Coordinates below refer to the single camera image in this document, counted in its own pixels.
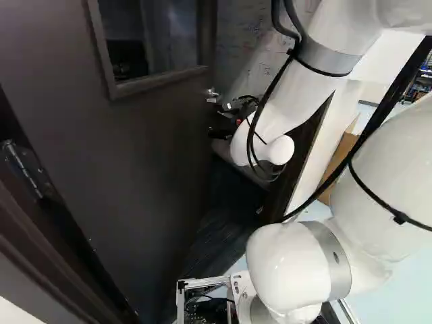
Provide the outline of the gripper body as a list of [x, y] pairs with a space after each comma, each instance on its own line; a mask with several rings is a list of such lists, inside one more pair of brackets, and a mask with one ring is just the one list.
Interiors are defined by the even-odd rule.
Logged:
[[209, 101], [213, 104], [215, 114], [207, 128], [207, 135], [212, 139], [229, 140], [240, 124], [256, 111], [260, 99], [252, 95], [242, 95], [226, 104], [217, 103], [215, 99]]

